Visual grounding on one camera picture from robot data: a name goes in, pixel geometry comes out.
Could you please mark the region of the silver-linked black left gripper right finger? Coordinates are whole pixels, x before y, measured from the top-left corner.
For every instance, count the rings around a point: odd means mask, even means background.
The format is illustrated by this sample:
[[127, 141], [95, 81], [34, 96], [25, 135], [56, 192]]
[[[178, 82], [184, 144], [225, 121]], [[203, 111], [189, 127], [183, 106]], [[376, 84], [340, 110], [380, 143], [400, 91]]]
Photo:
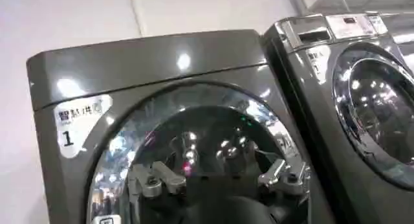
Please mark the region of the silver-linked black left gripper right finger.
[[259, 186], [268, 191], [280, 191], [292, 196], [310, 193], [310, 167], [304, 161], [290, 164], [285, 159], [276, 159], [270, 168], [257, 178]]

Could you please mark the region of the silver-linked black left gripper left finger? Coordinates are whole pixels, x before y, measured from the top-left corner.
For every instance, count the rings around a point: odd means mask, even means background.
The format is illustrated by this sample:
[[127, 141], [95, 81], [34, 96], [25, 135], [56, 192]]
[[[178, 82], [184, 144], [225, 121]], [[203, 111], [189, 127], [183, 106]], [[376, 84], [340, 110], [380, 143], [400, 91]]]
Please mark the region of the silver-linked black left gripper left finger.
[[163, 186], [170, 194], [178, 194], [186, 187], [186, 178], [176, 174], [166, 164], [155, 161], [150, 166], [132, 165], [128, 178], [129, 194], [155, 198], [163, 193]]

